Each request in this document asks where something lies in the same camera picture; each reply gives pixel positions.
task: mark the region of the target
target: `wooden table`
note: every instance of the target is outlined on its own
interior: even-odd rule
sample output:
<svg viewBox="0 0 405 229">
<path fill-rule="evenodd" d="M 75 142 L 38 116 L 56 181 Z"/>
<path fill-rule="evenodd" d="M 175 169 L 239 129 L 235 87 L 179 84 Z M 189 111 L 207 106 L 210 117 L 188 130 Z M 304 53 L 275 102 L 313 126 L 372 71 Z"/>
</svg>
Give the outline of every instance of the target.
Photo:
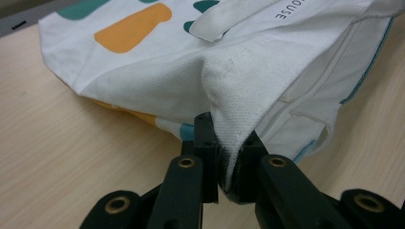
<svg viewBox="0 0 405 229">
<path fill-rule="evenodd" d="M 398 17 L 333 142 L 300 165 L 323 192 L 405 198 L 405 16 Z M 78 228 L 115 190 L 161 183 L 181 143 L 78 97 L 43 64 L 38 28 L 0 39 L 0 228 Z M 203 228 L 258 228 L 253 205 L 204 205 Z"/>
</svg>

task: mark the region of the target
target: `white cloth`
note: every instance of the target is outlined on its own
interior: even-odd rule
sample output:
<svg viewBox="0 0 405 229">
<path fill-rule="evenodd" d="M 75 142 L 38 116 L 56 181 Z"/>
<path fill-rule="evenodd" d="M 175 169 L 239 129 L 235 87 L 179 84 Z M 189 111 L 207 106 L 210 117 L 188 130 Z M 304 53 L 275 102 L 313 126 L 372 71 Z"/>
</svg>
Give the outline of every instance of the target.
<svg viewBox="0 0 405 229">
<path fill-rule="evenodd" d="M 196 19 L 190 32 L 210 29 L 199 25 L 208 19 L 198 18 L 210 18 L 214 10 L 202 14 L 191 0 L 106 1 L 93 10 L 86 5 L 85 16 L 67 9 L 39 21 L 42 53 L 78 94 L 150 114 L 174 135 L 210 111 L 226 149 L 221 176 L 228 192 L 238 151 L 255 129 L 271 153 L 290 158 L 323 145 L 317 139 L 323 130 L 331 136 L 340 101 L 373 60 L 387 17 L 405 5 L 399 0 L 267 2 L 270 6 L 251 16 L 231 17 L 206 32 L 216 42 L 184 30 Z"/>
</svg>

